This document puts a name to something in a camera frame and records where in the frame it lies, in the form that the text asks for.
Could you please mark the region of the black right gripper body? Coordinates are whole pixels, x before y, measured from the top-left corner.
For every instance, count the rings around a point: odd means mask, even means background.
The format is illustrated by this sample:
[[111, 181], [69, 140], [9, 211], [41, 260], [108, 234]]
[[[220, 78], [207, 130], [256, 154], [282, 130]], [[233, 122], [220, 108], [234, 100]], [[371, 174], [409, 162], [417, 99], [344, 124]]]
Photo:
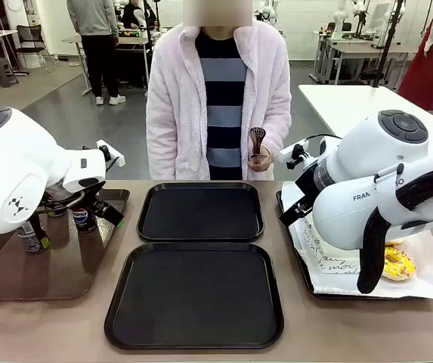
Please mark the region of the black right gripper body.
[[309, 213], [313, 208], [315, 199], [317, 198], [317, 186], [314, 182], [314, 171], [316, 168], [317, 163], [313, 162], [310, 166], [304, 169], [303, 173], [295, 181], [295, 184], [304, 194], [304, 196], [296, 203], [299, 212]]

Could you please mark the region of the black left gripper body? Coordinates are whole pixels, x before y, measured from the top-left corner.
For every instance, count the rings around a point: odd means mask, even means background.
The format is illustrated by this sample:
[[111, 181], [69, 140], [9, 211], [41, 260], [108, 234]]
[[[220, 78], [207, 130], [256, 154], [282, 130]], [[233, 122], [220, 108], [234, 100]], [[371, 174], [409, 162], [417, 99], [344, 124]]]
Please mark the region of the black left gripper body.
[[106, 202], [99, 196], [103, 186], [104, 183], [97, 183], [74, 194], [73, 199], [68, 203], [68, 208], [105, 212], [107, 209]]

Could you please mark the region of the person's left hand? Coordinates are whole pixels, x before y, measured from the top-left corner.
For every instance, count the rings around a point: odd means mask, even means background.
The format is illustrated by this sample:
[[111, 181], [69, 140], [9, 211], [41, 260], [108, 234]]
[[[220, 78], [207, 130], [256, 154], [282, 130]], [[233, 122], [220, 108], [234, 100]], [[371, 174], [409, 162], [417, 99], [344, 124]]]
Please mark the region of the person's left hand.
[[260, 153], [252, 155], [249, 159], [249, 168], [253, 172], [265, 172], [269, 169], [271, 164], [272, 156], [265, 146], [261, 146]]

